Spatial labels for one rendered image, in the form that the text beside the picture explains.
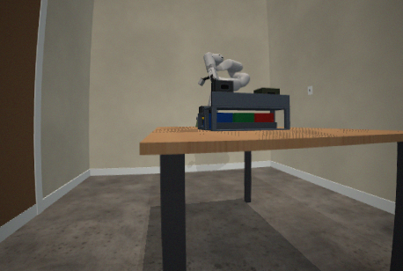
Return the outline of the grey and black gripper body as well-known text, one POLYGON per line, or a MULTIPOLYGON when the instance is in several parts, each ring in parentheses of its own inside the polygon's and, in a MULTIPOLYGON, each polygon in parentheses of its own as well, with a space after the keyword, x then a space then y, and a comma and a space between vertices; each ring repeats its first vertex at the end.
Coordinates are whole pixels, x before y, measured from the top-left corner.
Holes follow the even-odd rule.
POLYGON ((219 77, 218 77, 218 75, 216 74, 216 70, 217 70, 216 67, 212 67, 212 68, 209 68, 209 69, 207 70, 207 72, 209 73, 209 78, 210 78, 210 75, 213 74, 213 78, 215 78, 216 80, 219 80, 219 77), (212 71, 212 72, 211 72, 211 71, 212 71))

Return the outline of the green open bin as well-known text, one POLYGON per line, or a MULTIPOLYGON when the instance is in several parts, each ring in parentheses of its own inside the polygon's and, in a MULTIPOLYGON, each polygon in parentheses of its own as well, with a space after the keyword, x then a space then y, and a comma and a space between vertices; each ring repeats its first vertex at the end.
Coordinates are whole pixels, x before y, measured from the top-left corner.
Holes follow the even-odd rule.
POLYGON ((233 113, 233 122, 254 122, 254 113, 233 113))

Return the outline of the blue open bin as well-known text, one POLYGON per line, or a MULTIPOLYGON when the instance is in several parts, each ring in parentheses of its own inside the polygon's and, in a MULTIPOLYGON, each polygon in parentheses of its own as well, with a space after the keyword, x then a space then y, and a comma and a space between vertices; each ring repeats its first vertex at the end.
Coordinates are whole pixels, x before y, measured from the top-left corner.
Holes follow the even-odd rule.
MULTIPOLYGON (((216 113, 216 122, 232 122, 232 113, 216 113)), ((209 128, 211 129, 211 113, 209 114, 209 128)))

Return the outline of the grey metal shelf rack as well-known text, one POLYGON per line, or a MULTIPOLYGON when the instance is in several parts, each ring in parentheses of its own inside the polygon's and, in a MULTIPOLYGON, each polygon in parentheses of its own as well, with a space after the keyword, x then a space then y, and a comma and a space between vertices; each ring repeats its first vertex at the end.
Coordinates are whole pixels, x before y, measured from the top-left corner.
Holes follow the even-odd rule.
POLYGON ((205 106, 198 114, 198 129, 211 131, 290 130, 289 95, 212 92, 212 106, 205 106), (209 128, 211 110, 211 129, 209 128), (216 110, 270 111, 284 110, 284 128, 277 128, 277 122, 216 122, 216 110), (204 116, 204 127, 202 125, 204 116), (216 126, 217 124, 217 126, 216 126))

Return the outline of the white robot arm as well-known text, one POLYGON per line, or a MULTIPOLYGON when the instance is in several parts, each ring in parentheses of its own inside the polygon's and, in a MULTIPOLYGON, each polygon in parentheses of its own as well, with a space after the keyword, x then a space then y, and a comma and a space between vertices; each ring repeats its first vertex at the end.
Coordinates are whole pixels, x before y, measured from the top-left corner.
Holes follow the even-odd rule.
MULTIPOLYGON (((238 91, 240 88, 246 86, 249 83, 250 76, 248 74, 237 73, 243 69, 243 65, 240 62, 236 62, 231 59, 223 61, 222 55, 212 54, 212 53, 206 53, 203 56, 203 58, 204 58, 204 62, 205 62, 207 70, 209 68, 216 67, 217 71, 220 71, 220 70, 228 71, 228 73, 229 73, 230 77, 232 77, 232 79, 222 78, 222 77, 219 77, 219 79, 220 80, 233 80, 234 81, 234 91, 238 91), (237 72, 235 72, 235 71, 237 71, 237 72), (237 78, 237 79, 234 79, 234 78, 237 78)), ((198 82, 198 84, 203 86, 205 83, 205 80, 207 80, 207 79, 209 79, 209 77, 201 78, 200 81, 198 82)))

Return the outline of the red bin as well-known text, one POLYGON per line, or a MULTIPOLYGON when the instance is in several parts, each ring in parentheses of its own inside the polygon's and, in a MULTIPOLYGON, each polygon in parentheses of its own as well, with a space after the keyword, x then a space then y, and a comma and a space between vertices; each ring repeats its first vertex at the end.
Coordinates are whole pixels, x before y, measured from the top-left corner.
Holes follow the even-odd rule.
POLYGON ((274 114, 254 114, 254 122, 274 122, 274 114))

